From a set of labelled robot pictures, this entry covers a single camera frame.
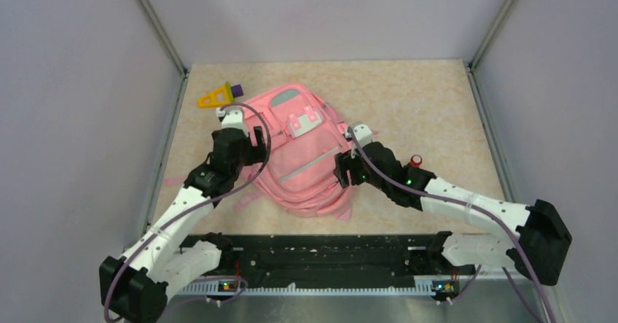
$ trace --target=metal frame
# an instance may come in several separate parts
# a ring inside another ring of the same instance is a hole
[[[159,192],[161,191],[161,185],[163,184],[163,175],[165,174],[165,167],[168,164],[168,157],[170,155],[170,149],[172,147],[173,135],[176,131],[176,124],[178,123],[180,108],[182,107],[182,100],[184,99],[184,94],[187,91],[188,83],[189,72],[187,72],[182,78],[180,88],[176,96],[176,103],[174,104],[173,111],[171,112],[171,117],[169,118],[169,125],[167,125],[165,129],[165,141],[163,141],[163,148],[161,149],[161,153],[159,155],[159,165],[157,167],[154,181],[152,183],[152,194],[148,197],[148,200],[146,201],[146,219],[144,220],[144,223],[140,228],[139,236],[146,232],[146,229],[148,228],[148,226],[150,226],[150,222],[155,215]]]
[[[498,14],[493,19],[493,22],[491,23],[489,30],[487,31],[485,37],[481,41],[481,45],[479,46],[479,49],[476,51],[476,53],[474,54],[474,57],[472,58],[472,61],[469,64],[469,68],[472,73],[474,73],[477,70],[478,66],[481,64],[482,59],[485,57],[485,54],[489,50],[489,47],[493,43],[493,40],[498,35],[502,25],[508,19],[509,14],[512,11],[515,4],[517,3],[517,1],[518,0],[505,0],[504,3],[502,4],[502,7],[498,11]]]
[[[144,13],[144,17],[146,17],[148,24],[150,24],[152,31],[159,40],[163,51],[168,56],[168,58],[170,58],[170,61],[174,64],[174,67],[176,67],[178,73],[180,73],[181,76],[185,76],[188,72],[187,67],[184,66],[184,64],[182,63],[182,59],[180,59],[176,48],[174,48],[167,31],[165,31],[165,29],[163,28],[163,25],[159,17],[157,16],[155,9],[152,7],[152,4],[150,4],[149,0],[137,0],[137,3],[139,4],[142,12]]]
[[[150,24],[155,36],[157,37],[163,51],[168,56],[178,73],[182,76],[182,81],[180,88],[176,97],[176,104],[171,112],[171,117],[169,119],[169,125],[167,125],[167,129],[165,132],[165,141],[163,142],[163,147],[160,152],[160,164],[157,168],[154,181],[152,194],[148,197],[146,202],[147,205],[147,216],[144,220],[143,228],[140,229],[141,234],[146,230],[147,226],[150,224],[154,216],[154,212],[157,205],[157,199],[159,195],[159,191],[161,189],[161,185],[163,183],[163,174],[165,173],[165,167],[167,165],[168,156],[171,148],[172,138],[174,131],[176,129],[176,124],[178,122],[178,117],[180,113],[180,108],[182,105],[182,101],[184,98],[185,91],[187,89],[187,83],[189,80],[189,70],[183,64],[182,59],[176,48],[173,46],[173,42],[171,41],[169,35],[163,28],[163,25],[157,16],[152,4],[149,0],[136,0],[142,12],[144,13],[144,17]],[[496,130],[495,125],[493,124],[493,120],[491,117],[490,110],[487,105],[487,101],[485,99],[485,95],[480,86],[480,83],[477,78],[477,72],[479,65],[482,63],[487,51],[495,41],[495,38],[499,34],[501,27],[508,20],[510,12],[513,7],[516,5],[518,0],[505,0],[498,14],[496,15],[494,21],[492,22],[488,32],[483,38],[478,50],[474,54],[474,57],[469,63],[465,63],[466,73],[468,75],[468,80],[470,82],[470,88],[472,89],[472,94],[474,96],[474,100],[476,102],[477,108],[479,110],[479,116],[481,119],[481,123],[485,130],[485,135],[488,140],[488,144],[490,147],[490,151],[492,154],[492,158],[494,161],[494,165],[496,166],[496,170],[498,172],[498,178],[502,186],[502,190],[504,193],[504,197],[507,201],[515,201],[517,200],[517,191],[512,183],[512,177],[510,174],[509,166],[507,164],[506,158],[504,157],[503,149],[501,148],[500,139],[498,136],[498,132]],[[567,304],[566,299],[564,298],[563,291],[560,288],[560,285],[556,287],[547,288],[547,294],[549,295],[550,300],[552,301],[552,306],[557,308],[557,314],[561,316],[564,322],[574,322],[573,315],[571,310]]]

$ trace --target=small red object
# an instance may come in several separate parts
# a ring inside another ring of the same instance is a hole
[[[423,158],[421,158],[421,156],[418,154],[414,154],[410,158],[410,165],[414,166],[415,168],[421,166],[422,163],[423,163]]]

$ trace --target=purple toy block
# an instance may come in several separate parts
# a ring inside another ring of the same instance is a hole
[[[241,97],[242,95],[244,95],[245,93],[243,92],[243,88],[240,86],[240,84],[238,85],[234,85],[230,88],[232,90],[232,96],[234,98],[238,98]]]

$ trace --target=white wall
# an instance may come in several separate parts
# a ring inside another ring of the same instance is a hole
[[[134,0],[0,0],[0,320],[100,322],[179,76]]]
[[[470,60],[504,0],[150,0],[186,64]]]
[[[615,322],[618,0],[520,0],[482,63],[482,91],[523,201],[573,235],[560,285],[578,322]]]

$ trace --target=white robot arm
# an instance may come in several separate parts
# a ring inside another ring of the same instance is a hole
[[[541,200],[533,206],[508,203],[470,192],[419,168],[414,161],[403,166],[390,149],[373,140],[371,129],[362,122],[352,125],[351,130],[368,160],[388,178],[385,179],[369,166],[354,147],[335,157],[335,175],[343,187],[367,182],[397,205],[443,214],[490,233],[440,232],[427,249],[430,256],[446,261],[445,267],[495,265],[515,268],[524,276],[531,277],[512,239],[496,221],[474,210],[474,205],[500,219],[515,235],[541,284],[556,285],[572,239],[552,204]],[[350,132],[346,132],[345,137],[352,139]],[[393,182],[418,193],[396,187]],[[463,201],[467,207],[452,200]]]
[[[178,253],[181,242],[216,207],[215,198],[229,194],[244,166],[267,159],[262,129],[254,128],[253,146],[241,110],[217,110],[217,117],[222,129],[213,132],[213,151],[189,173],[168,210],[135,245],[99,268],[101,303],[108,301],[129,322],[156,322],[180,289],[219,266],[216,237]]]

